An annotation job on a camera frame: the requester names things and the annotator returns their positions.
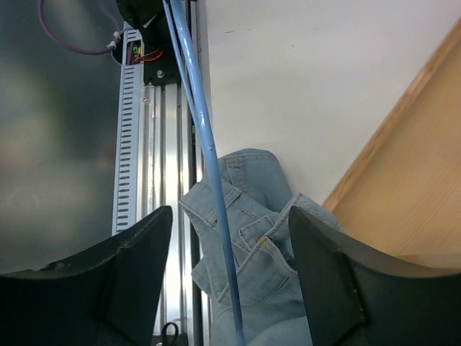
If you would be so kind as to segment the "light blue denim garment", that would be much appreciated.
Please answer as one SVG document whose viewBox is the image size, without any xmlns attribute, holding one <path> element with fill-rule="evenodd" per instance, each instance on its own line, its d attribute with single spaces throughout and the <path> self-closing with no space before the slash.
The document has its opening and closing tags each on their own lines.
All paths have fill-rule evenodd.
<svg viewBox="0 0 461 346">
<path fill-rule="evenodd" d="M 247 148 L 219 159 L 220 177 L 249 345 L 310 345 L 312 340 L 288 228 L 291 207 L 341 230 L 327 209 L 292 193 L 277 157 Z M 192 271 L 212 303 L 212 345 L 234 345 L 236 332 L 223 248 L 208 177 L 181 199 L 202 245 Z"/>
</svg>

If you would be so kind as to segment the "blue hanger with denim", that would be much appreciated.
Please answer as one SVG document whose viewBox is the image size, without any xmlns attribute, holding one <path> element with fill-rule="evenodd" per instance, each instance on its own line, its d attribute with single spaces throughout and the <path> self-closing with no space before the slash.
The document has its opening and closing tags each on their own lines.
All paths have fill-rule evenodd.
<svg viewBox="0 0 461 346">
<path fill-rule="evenodd" d="M 243 330 L 243 317 L 234 253 L 223 186 L 220 178 L 220 167 L 197 54 L 194 52 L 192 36 L 187 26 L 182 3 L 180 1 L 164 1 L 163 7 L 176 63 L 179 69 L 179 75 L 184 85 L 184 91 L 187 96 L 195 129 L 198 131 L 200 137 L 200 145 L 206 162 L 207 175 L 212 187 L 233 310 L 236 344 L 246 345 L 247 342 Z"/>
</svg>

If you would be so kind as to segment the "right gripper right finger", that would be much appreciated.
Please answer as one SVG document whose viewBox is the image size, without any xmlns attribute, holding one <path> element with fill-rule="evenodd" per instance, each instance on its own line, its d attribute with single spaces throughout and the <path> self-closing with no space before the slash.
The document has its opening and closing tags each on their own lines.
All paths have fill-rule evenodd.
<svg viewBox="0 0 461 346">
<path fill-rule="evenodd" d="M 289 231 L 314 345 L 459 345 L 460 271 L 378 251 L 293 207 Z"/>
</svg>

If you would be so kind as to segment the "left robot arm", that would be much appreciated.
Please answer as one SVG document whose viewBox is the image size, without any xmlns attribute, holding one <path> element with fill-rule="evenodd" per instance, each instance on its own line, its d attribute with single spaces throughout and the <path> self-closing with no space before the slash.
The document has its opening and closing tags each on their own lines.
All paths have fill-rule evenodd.
<svg viewBox="0 0 461 346">
<path fill-rule="evenodd" d="M 162 1 L 116 0 L 122 18 L 138 30 L 150 46 L 164 44 L 169 40 L 169 29 Z"/>
</svg>

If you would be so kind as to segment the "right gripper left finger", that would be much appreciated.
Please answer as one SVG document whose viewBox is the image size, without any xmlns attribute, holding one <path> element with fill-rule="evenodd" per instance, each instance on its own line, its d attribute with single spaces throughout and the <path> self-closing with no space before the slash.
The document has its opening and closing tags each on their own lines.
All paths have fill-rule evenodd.
<svg viewBox="0 0 461 346">
<path fill-rule="evenodd" d="M 1 344 L 150 345 L 172 216 L 161 206 L 82 252 L 1 275 Z"/>
</svg>

